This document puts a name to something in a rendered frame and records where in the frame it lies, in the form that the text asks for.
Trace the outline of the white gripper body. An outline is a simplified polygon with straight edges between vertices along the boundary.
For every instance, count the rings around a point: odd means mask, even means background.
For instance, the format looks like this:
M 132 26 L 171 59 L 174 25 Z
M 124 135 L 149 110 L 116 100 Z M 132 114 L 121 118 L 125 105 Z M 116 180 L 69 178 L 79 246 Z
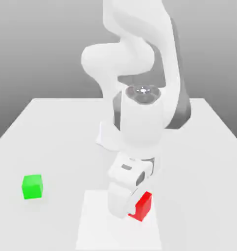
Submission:
M 136 206 L 129 206 L 129 201 L 137 188 L 130 190 L 122 187 L 115 182 L 110 182 L 108 186 L 108 209 L 112 215 L 118 218 L 124 218 L 126 215 L 134 215 Z

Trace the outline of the small red cube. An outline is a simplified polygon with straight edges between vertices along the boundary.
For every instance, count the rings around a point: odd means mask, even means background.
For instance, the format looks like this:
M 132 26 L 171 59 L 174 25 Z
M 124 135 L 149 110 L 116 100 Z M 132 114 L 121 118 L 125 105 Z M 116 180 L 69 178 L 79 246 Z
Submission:
M 141 199 L 136 204 L 135 214 L 128 214 L 130 217 L 142 222 L 151 209 L 152 194 L 145 192 Z

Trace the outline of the small green cube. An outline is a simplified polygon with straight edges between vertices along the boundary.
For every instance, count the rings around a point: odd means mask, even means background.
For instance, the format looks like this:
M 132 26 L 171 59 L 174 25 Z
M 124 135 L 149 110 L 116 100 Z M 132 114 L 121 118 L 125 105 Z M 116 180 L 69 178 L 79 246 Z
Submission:
M 42 175 L 26 175 L 22 182 L 22 192 L 25 200 L 38 199 L 43 195 Z

